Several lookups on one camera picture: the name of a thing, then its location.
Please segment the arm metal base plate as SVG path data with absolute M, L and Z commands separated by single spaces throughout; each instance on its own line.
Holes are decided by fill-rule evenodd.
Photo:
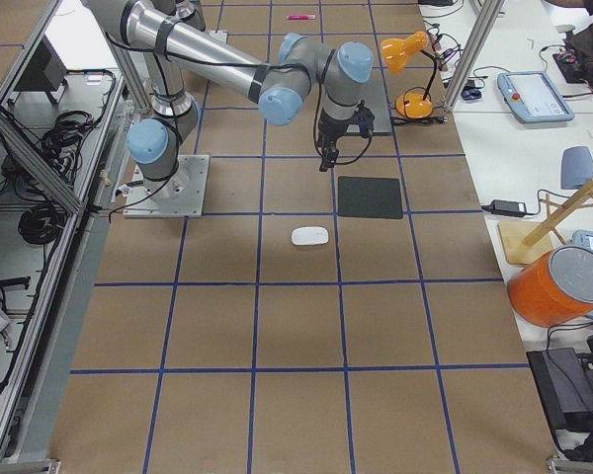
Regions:
M 123 209 L 125 218 L 177 218 L 201 217 L 209 174 L 211 156 L 179 155 L 178 171 L 168 184 L 154 197 L 150 193 L 159 184 L 144 181 L 137 165 L 133 178 L 141 184 L 131 187 L 127 192 L 127 207 Z

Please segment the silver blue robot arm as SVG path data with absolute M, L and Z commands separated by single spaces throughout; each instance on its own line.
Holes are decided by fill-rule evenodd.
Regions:
M 356 126 L 367 141 L 373 139 L 374 115 L 365 105 L 364 92 L 374 56 L 360 42 L 332 48 L 290 33 L 281 44 L 278 64 L 273 65 L 164 13 L 150 1 L 84 5 L 113 45 L 152 53 L 246 97 L 272 125 L 291 123 L 317 86 L 312 140 L 322 172 L 339 165 L 337 142 L 350 126 Z

